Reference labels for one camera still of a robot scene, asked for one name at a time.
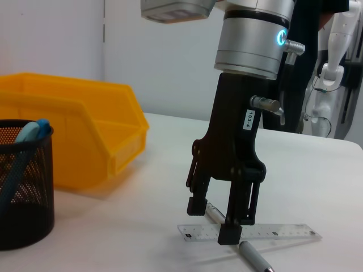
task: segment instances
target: white table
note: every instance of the white table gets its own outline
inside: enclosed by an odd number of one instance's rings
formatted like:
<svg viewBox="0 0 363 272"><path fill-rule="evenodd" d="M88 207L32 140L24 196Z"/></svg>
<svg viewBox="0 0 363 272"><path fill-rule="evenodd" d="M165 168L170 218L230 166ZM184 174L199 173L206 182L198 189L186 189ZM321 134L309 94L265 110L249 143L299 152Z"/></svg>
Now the white table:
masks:
<svg viewBox="0 0 363 272"><path fill-rule="evenodd" d="M230 247L186 243L192 143L203 121L147 114L147 150L107 198L55 193L56 226L43 241L0 253L1 272L253 271ZM277 272L362 271L363 151L350 142L259 130L267 166L257 223L306 223L318 243L264 253ZM229 183L212 181L208 200L226 211Z"/></svg>

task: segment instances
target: yellow storage bin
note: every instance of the yellow storage bin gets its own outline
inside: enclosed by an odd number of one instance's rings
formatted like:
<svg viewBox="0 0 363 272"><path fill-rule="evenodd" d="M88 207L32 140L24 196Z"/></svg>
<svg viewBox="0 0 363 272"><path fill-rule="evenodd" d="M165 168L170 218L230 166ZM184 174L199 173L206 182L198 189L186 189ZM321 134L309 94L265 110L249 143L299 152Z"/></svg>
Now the yellow storage bin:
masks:
<svg viewBox="0 0 363 272"><path fill-rule="evenodd" d="M0 76L0 119L54 127L54 184L82 191L120 173L149 129L129 86L37 74Z"/></svg>

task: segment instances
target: pencil cup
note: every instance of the pencil cup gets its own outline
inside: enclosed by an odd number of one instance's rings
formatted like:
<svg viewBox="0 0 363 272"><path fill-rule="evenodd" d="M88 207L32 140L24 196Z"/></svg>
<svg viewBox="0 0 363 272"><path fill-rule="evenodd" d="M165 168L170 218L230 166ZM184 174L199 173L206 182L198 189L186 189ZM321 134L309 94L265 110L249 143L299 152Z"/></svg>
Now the pencil cup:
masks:
<svg viewBox="0 0 363 272"><path fill-rule="evenodd" d="M14 143L29 122L0 120L0 250L34 244L54 226L53 129Z"/></svg>

